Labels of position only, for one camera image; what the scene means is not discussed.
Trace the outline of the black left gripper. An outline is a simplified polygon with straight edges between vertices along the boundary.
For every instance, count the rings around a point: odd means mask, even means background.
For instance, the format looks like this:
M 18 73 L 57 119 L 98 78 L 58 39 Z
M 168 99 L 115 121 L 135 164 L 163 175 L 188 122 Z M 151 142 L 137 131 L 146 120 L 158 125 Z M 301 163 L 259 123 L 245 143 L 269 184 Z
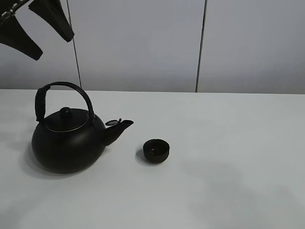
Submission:
M 16 11 L 25 4 L 26 0 L 0 1 L 0 42 L 37 61 L 43 51 L 27 35 L 15 17 Z M 60 0 L 34 0 L 29 9 L 44 19 L 66 42 L 73 39 L 74 32 Z

